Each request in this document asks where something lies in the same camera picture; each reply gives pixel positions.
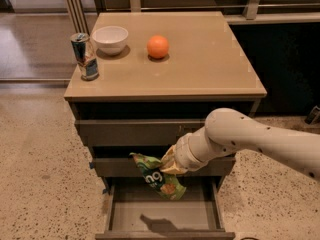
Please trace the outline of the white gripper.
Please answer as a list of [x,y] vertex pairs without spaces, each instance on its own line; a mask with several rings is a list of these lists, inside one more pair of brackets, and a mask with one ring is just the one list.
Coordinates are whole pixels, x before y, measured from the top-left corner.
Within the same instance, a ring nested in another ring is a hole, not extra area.
[[220,145],[209,139],[204,127],[181,137],[161,158],[160,171],[171,175],[197,171],[220,155]]

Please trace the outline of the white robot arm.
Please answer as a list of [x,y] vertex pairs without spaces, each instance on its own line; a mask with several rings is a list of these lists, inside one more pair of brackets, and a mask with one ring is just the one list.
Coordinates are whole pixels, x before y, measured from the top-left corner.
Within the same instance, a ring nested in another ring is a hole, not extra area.
[[167,174],[195,172],[214,159],[253,150],[320,181],[320,136],[268,126],[229,108],[213,110],[199,130],[180,137],[161,159]]

